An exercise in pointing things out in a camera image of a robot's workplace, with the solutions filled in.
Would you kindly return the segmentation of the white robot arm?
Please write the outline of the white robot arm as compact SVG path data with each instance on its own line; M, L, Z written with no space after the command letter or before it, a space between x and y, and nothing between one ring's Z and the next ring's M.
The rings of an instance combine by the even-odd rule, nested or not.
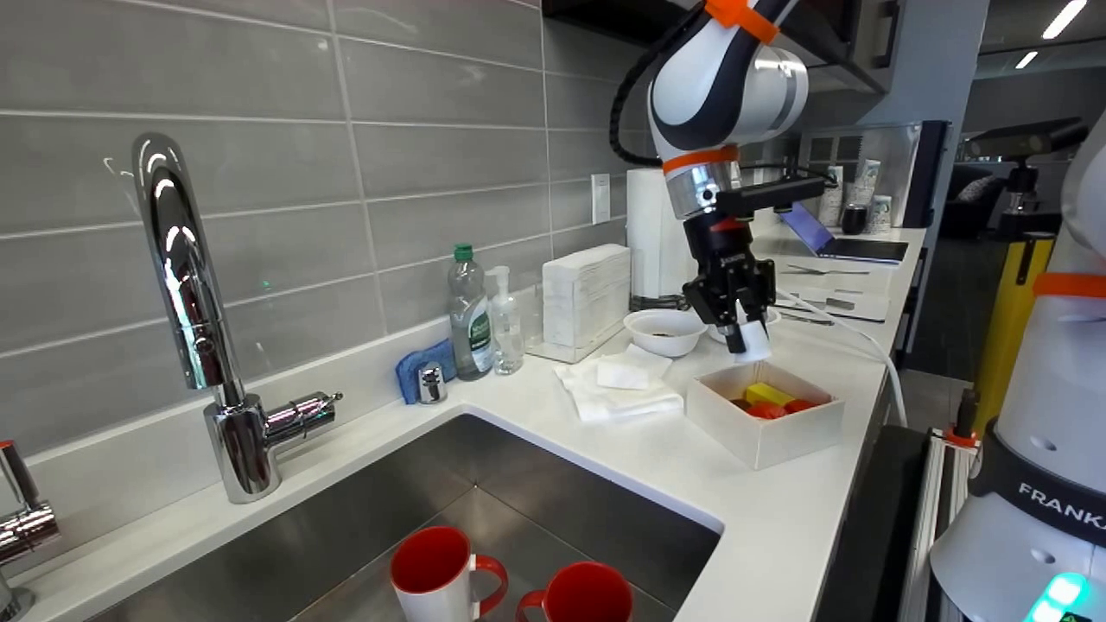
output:
M805 62L779 44L797 0L698 0L623 77L610 148L656 166L698 274L687 307L745 353L773 304L773 262L751 254L758 199L728 180L744 147L779 140L808 99Z

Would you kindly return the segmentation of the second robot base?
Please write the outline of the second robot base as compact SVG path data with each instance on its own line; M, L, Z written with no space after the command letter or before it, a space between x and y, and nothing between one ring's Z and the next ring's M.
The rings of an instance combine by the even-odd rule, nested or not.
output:
M1060 183L1006 400L930 572L969 622L1106 622L1106 117Z

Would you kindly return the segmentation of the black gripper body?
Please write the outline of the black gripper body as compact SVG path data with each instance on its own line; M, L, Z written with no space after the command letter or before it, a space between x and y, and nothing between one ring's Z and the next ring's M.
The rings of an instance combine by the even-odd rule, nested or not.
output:
M755 255L751 224L721 214L698 214L683 224L698 274L682 288L701 322L721 312L755 314L758 299L773 299L773 262Z

